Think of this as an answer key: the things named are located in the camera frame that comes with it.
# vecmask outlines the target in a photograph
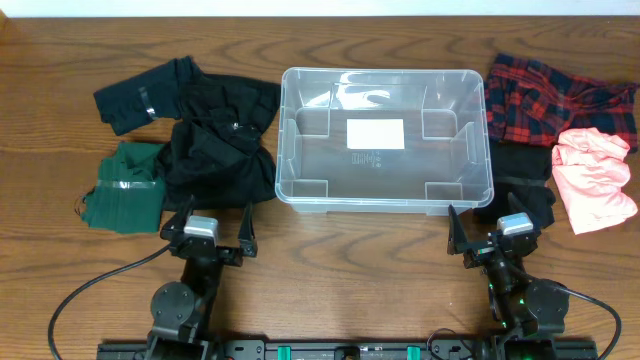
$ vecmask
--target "wooden table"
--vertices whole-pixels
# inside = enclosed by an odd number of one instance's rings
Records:
[[[0,35],[0,357],[50,358],[47,323],[65,296],[165,245],[156,235],[89,230],[73,211],[120,141],[167,141],[174,124],[162,119],[116,137],[100,122],[95,90],[188,54],[206,72],[279,82],[292,66],[486,74],[498,51],[640,81],[637,18],[8,21]],[[264,137],[272,153],[276,134],[277,120]],[[625,191],[640,203],[638,156],[628,158],[633,180]],[[560,200],[554,211],[528,271],[611,304],[624,321],[611,359],[640,358],[640,217],[574,236]],[[238,211],[205,214],[234,240]],[[438,327],[495,327],[487,281],[446,254],[447,229],[444,217],[305,215],[278,200],[259,204],[259,257],[225,270],[215,326],[272,339],[424,339]],[[163,255],[80,295],[56,328],[63,357],[95,358],[105,339],[144,339],[151,296],[182,267]],[[608,313],[578,300],[566,325],[566,335],[591,336],[600,350],[614,330]]]

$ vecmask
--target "plaid fabric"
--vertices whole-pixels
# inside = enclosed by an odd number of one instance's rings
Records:
[[[489,137],[552,146],[570,128],[595,127],[638,150],[633,101],[638,84],[608,84],[539,61],[500,54],[485,84]]]

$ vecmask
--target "pink garment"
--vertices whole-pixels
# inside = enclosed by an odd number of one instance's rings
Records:
[[[631,178],[622,162],[629,145],[596,128],[570,129],[553,148],[553,178],[576,234],[617,225],[638,207],[621,187]]]

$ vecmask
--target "green cloth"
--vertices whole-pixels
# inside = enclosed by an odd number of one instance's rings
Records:
[[[163,146],[120,143],[100,164],[96,187],[84,199],[82,221],[120,234],[157,232],[165,185],[154,160]]]

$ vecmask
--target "white wall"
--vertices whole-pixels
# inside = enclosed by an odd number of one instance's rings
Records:
[[[9,17],[640,15],[640,0],[0,0],[0,9]]]

